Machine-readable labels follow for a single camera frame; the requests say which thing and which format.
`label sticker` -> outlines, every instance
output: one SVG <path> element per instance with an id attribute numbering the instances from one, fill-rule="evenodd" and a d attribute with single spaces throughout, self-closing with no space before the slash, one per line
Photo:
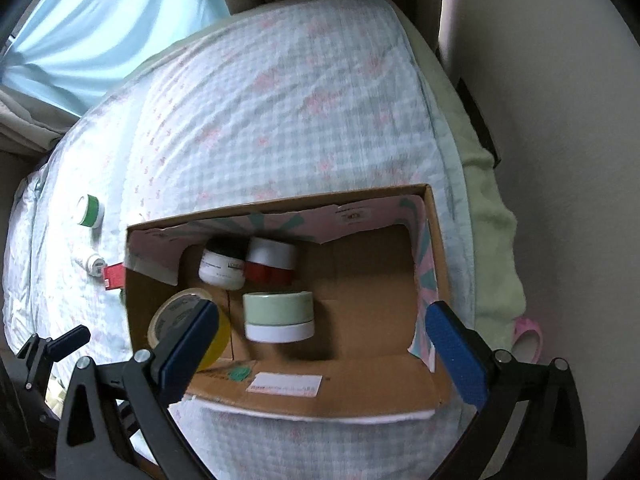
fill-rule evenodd
<path id="1" fill-rule="evenodd" d="M 249 393 L 315 397 L 322 375 L 288 375 L 260 372 L 246 389 Z"/>
<path id="2" fill-rule="evenodd" d="M 345 209 L 335 213 L 335 219 L 338 224 L 357 224 L 371 220 L 371 209 L 368 207 L 359 207 L 354 209 Z"/>
<path id="3" fill-rule="evenodd" d="M 226 376 L 236 383 L 244 381 L 251 373 L 251 368 L 248 366 L 237 366 L 231 370 Z"/>

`red tag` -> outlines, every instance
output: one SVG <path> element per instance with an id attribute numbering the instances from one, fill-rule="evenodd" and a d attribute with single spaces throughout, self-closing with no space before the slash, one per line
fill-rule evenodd
<path id="1" fill-rule="evenodd" d="M 102 277 L 104 278 L 104 288 L 106 290 L 113 290 L 115 288 L 124 288 L 124 265 L 115 264 L 105 267 L 102 270 Z"/>

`black lid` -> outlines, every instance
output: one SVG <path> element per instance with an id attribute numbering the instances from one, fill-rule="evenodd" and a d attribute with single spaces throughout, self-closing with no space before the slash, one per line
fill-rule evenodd
<path id="1" fill-rule="evenodd" d="M 244 260 L 249 247 L 249 238 L 215 236 L 210 238 L 205 245 L 207 251 L 222 254 L 228 258 Z"/>

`light green lid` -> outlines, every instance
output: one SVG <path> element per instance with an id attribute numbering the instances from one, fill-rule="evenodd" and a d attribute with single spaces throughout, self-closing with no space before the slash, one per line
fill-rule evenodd
<path id="1" fill-rule="evenodd" d="M 242 296 L 244 322 L 283 326 L 306 323 L 314 318 L 311 292 L 251 292 Z"/>

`white label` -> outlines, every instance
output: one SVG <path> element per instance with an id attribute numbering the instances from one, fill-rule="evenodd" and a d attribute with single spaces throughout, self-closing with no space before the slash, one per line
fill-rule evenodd
<path id="1" fill-rule="evenodd" d="M 371 219 L 371 209 L 368 207 L 359 207 L 338 211 L 335 214 L 335 219 L 338 224 L 346 225 L 366 222 Z"/>
<path id="2" fill-rule="evenodd" d="M 246 389 L 254 394 L 315 397 L 322 375 L 287 375 L 260 372 Z"/>

